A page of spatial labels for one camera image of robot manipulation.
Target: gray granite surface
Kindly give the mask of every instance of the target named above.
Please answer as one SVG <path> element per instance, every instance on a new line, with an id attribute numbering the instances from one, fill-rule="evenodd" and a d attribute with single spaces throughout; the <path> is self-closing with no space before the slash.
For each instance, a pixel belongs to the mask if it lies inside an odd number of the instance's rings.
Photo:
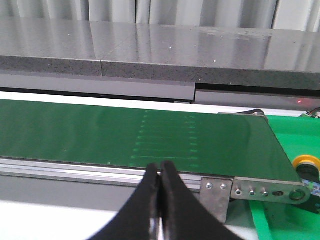
<path id="1" fill-rule="evenodd" d="M 320 90 L 320 33 L 0 17 L 0 70 Z"/>

